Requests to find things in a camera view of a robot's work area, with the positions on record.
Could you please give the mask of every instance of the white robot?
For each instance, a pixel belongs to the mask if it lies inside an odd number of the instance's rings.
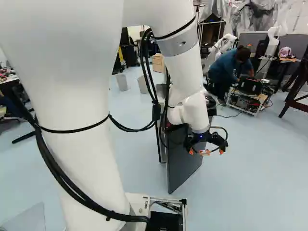
[[[268,59],[261,60],[258,72],[261,72],[262,78],[265,78],[267,74],[267,70],[269,69],[269,66],[271,64],[271,61],[274,60],[274,58],[271,58],[274,56],[276,49],[279,45],[279,37],[285,36],[288,32],[288,27],[286,20],[288,18],[288,12],[292,5],[297,2],[298,0],[276,0],[276,2],[279,5],[278,9],[278,16],[277,21],[275,22],[274,26],[268,29],[268,37],[269,37],[269,45],[266,49],[265,56],[268,57]]]
[[[209,129],[191,0],[2,0],[0,6],[5,9],[1,47],[42,127],[68,131],[106,118],[121,28],[149,25],[160,37],[157,43],[172,76],[169,120],[188,123],[196,133]],[[149,216],[150,197],[123,190],[109,123],[82,132],[42,134],[61,169],[93,201],[119,214]],[[106,219],[59,190],[67,230],[145,230],[144,223]]]
[[[218,59],[222,53],[228,51],[236,42],[237,37],[232,34],[226,34],[219,39],[211,48],[208,49],[209,55],[204,61],[203,74],[207,75],[210,66]]]

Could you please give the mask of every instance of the blue shirt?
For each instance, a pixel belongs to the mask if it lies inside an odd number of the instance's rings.
[[[225,82],[225,81],[236,81],[236,75],[233,70],[237,73],[240,71],[241,64],[235,59],[236,49],[228,51],[221,55],[209,69],[209,78],[214,82]],[[242,64],[242,72],[252,70],[253,66],[251,61],[248,59]]]

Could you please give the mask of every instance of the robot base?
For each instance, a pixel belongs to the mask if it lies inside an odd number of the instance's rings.
[[[138,216],[149,216],[150,223],[127,223],[121,231],[186,231],[186,199],[173,200],[126,193],[131,212]],[[168,212],[151,211],[157,204]]]

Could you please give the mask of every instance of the dark hair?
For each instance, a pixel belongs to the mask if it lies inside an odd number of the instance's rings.
[[[242,45],[236,49],[235,58],[239,61],[246,62],[250,58],[251,51]]]

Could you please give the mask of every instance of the person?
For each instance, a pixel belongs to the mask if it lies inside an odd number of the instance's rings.
[[[7,97],[5,97],[0,91],[0,105],[6,106],[8,111],[13,114],[14,117],[23,118],[23,115],[20,113],[19,109],[15,104]]]
[[[214,83],[210,92],[218,97],[220,103],[224,103],[225,94],[232,83],[239,82],[241,73],[248,72],[254,77],[254,68],[249,60],[250,50],[242,45],[221,55],[208,71],[209,79]]]

